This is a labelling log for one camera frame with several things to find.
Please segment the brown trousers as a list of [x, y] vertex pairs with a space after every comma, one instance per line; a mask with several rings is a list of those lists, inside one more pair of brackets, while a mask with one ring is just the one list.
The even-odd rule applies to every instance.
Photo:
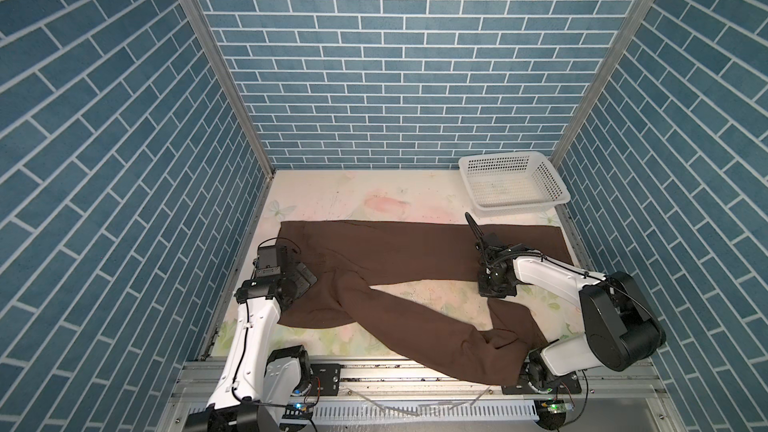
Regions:
[[297, 244], [317, 281], [281, 315], [283, 326], [357, 323], [393, 352], [462, 381], [508, 386], [548, 341], [530, 310], [487, 302], [492, 327], [475, 326], [382, 291], [422, 280], [477, 283], [480, 254], [465, 225], [285, 221], [279, 244]]

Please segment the white plastic laundry basket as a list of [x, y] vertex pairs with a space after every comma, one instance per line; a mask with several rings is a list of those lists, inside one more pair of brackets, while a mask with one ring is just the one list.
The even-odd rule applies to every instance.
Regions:
[[472, 155], [459, 159], [472, 206], [485, 215], [543, 212], [571, 200], [553, 164], [535, 151]]

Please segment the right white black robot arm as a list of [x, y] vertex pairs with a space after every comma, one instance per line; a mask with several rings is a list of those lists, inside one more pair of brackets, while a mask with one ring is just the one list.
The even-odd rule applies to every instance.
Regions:
[[666, 332], [630, 275], [602, 274], [568, 265], [523, 245], [476, 245], [482, 296], [514, 296], [534, 285], [578, 307], [584, 331], [558, 339], [529, 354], [523, 378], [531, 389], [549, 393], [575, 372], [604, 366], [621, 372], [650, 357], [666, 342]]

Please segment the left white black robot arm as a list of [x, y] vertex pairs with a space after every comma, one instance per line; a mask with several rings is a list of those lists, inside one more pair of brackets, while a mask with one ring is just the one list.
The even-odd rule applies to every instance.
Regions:
[[257, 266], [235, 293], [238, 318], [223, 372], [206, 407], [190, 414], [185, 431], [278, 431], [290, 400], [311, 388], [306, 349], [273, 350], [273, 332], [316, 277], [301, 262]]

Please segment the left green circuit board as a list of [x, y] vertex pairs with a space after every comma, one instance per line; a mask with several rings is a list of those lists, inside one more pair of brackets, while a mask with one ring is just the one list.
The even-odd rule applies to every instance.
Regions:
[[313, 419], [315, 406], [312, 404], [289, 404], [281, 417], [282, 423], [309, 422]]

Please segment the green circuit board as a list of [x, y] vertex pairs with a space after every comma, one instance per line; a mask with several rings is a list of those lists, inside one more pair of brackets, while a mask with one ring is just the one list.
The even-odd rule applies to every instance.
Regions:
[[312, 404], [289, 404], [281, 417], [282, 423], [309, 422], [313, 419], [315, 406]]
[[537, 402], [537, 409], [540, 413], [567, 414], [573, 409], [573, 404], [563, 400], [544, 400]]

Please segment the right green circuit board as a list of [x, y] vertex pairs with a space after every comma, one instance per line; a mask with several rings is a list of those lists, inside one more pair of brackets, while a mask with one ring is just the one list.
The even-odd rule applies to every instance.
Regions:
[[537, 409], [540, 413], [567, 414], [573, 409], [573, 404], [563, 400], [544, 400], [537, 402]]

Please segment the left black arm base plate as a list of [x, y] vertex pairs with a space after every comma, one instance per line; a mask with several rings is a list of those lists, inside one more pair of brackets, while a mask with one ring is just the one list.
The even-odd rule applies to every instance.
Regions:
[[341, 382], [340, 363], [316, 363], [309, 366], [308, 387], [303, 396], [337, 396]]

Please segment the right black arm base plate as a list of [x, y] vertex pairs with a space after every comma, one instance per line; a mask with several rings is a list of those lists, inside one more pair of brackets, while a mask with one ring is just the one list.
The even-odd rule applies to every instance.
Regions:
[[576, 395], [582, 392], [576, 372], [555, 376], [537, 364], [528, 364], [520, 373], [516, 385], [502, 386], [501, 390], [504, 395], [555, 395], [557, 393]]

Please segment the aluminium front rail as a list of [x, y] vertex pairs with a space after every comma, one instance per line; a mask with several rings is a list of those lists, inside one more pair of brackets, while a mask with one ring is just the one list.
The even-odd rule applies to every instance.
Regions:
[[[379, 405], [390, 401], [417, 403], [477, 402], [479, 400], [532, 400], [536, 394], [504, 395], [501, 387], [484, 386], [449, 378], [414, 361], [402, 358], [315, 357], [312, 364], [340, 363], [337, 396], [310, 396], [318, 402], [357, 400]], [[560, 400], [573, 404], [566, 415], [568, 431], [681, 431], [682, 419], [667, 387], [653, 364], [644, 360], [623, 372], [604, 367], [577, 372], [582, 392], [558, 393]], [[351, 426], [322, 426], [322, 430], [510, 430], [535, 431], [535, 421], [437, 422]]]

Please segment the right aluminium corner post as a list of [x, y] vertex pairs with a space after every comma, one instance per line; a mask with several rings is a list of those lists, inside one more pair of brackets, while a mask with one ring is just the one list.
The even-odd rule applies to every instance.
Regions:
[[580, 103], [574, 109], [569, 123], [564, 128], [560, 140], [549, 157], [550, 162], [555, 168], [559, 168], [564, 162], [569, 148], [589, 117], [594, 105], [604, 91], [654, 1], [634, 0], [629, 7], [621, 26], [609, 45], [605, 58], [598, 66], [592, 82], [586, 87]]

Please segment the aluminium corner post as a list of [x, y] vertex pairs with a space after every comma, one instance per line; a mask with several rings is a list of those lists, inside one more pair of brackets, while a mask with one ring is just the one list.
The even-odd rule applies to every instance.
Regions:
[[560, 140], [549, 157], [550, 162], [555, 168], [559, 168], [564, 162], [569, 148], [589, 117], [594, 105], [604, 91], [654, 1], [634, 0], [629, 7], [621, 26], [609, 45], [605, 58], [598, 66], [592, 82], [586, 87], [580, 103], [574, 109], [569, 123], [564, 128]]
[[224, 92], [235, 118], [243, 130], [267, 181], [274, 177], [274, 166], [258, 136], [246, 105], [237, 89], [234, 78], [220, 51], [216, 38], [208, 24], [198, 0], [178, 0], [195, 37], [206, 55], [214, 75]]

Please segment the left aluminium corner post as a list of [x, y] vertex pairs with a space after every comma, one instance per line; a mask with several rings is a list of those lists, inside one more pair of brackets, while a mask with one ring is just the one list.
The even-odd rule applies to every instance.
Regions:
[[274, 166], [258, 136], [246, 105], [237, 89], [234, 78], [220, 51], [216, 38], [208, 24], [198, 0], [178, 0], [195, 37], [206, 55], [214, 75], [224, 92], [235, 118], [243, 130], [267, 181], [274, 177]]

